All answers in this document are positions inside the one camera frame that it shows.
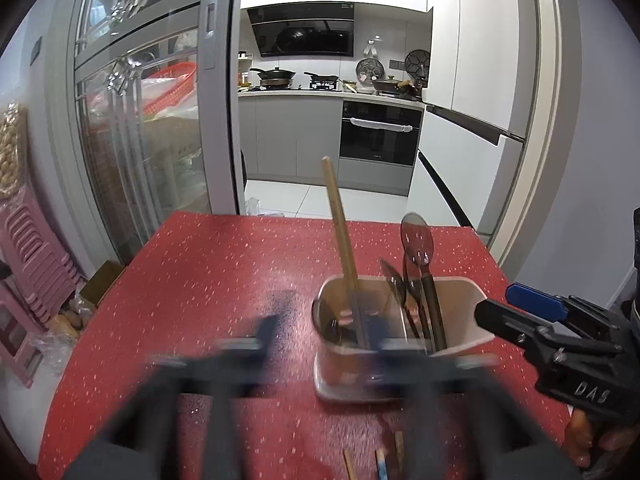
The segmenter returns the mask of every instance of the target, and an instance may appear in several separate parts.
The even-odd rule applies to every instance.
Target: white tile floor
[[[296,218],[331,218],[324,186],[306,186],[287,182],[249,180],[244,196],[260,200],[261,212],[281,212]],[[406,209],[406,197],[341,189],[342,206],[347,220],[400,223]]]

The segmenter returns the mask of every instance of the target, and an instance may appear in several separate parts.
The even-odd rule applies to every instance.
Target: white countertop
[[[302,96],[302,97],[337,97],[349,101],[364,101],[394,105],[401,108],[414,108],[424,110],[424,103],[420,101],[405,101],[395,97],[386,97],[371,94],[354,94],[353,92],[331,92],[326,90],[263,90],[260,92],[238,92],[238,97],[264,97],[264,96]]]

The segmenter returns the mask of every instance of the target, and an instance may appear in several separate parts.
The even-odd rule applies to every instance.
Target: door handle
[[[202,0],[204,12],[200,13],[200,27],[204,29],[204,38],[199,46],[201,56],[199,62],[204,70],[216,67],[216,28],[218,22],[218,0]]]
[[[408,124],[390,124],[390,123],[380,123],[378,121],[367,121],[364,119],[357,119],[352,117],[349,122],[354,126],[361,126],[363,128],[371,128],[373,130],[389,130],[391,132],[410,132],[414,129],[413,126],[409,126]]]

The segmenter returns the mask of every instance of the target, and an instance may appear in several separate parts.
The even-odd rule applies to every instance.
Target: human hand
[[[605,451],[617,451],[622,456],[636,440],[639,433],[640,426],[613,428],[606,431],[596,444]],[[594,438],[593,424],[587,418],[586,413],[583,410],[574,409],[571,420],[564,429],[562,449],[581,469],[587,469],[590,466]]]

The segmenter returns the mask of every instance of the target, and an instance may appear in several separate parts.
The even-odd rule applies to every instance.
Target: white refrigerator
[[[496,229],[526,146],[536,78],[535,0],[433,3],[427,103],[407,211]]]

